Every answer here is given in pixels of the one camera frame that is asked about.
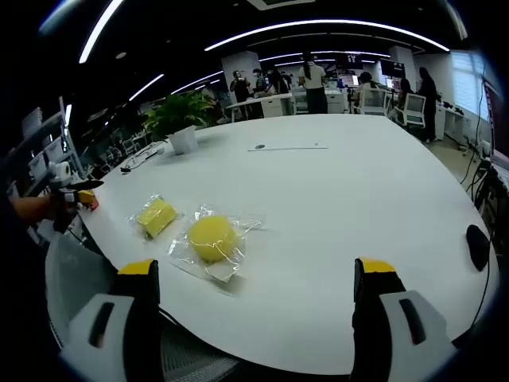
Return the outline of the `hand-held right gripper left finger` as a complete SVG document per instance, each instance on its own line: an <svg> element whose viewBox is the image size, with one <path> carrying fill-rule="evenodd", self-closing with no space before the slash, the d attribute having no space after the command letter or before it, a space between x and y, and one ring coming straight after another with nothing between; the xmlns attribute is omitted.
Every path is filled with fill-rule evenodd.
<svg viewBox="0 0 509 382"><path fill-rule="evenodd" d="M130 263L71 320L60 363L72 381L162 381L158 261Z"/></svg>

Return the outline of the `person's left hand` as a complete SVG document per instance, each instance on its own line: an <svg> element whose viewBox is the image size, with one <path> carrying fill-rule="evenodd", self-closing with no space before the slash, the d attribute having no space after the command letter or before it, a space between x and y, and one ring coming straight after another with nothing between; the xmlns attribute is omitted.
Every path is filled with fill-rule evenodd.
<svg viewBox="0 0 509 382"><path fill-rule="evenodd" d="M52 206L53 229L64 233L81 207L77 192L57 191L50 196Z"/></svg>

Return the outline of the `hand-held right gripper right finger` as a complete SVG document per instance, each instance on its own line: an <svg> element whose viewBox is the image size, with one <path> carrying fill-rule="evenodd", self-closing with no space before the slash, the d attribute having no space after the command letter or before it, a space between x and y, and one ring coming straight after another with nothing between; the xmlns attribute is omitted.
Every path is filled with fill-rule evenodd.
<svg viewBox="0 0 509 382"><path fill-rule="evenodd" d="M351 381L428 381L457 349L446 320L387 262L355 260Z"/></svg>

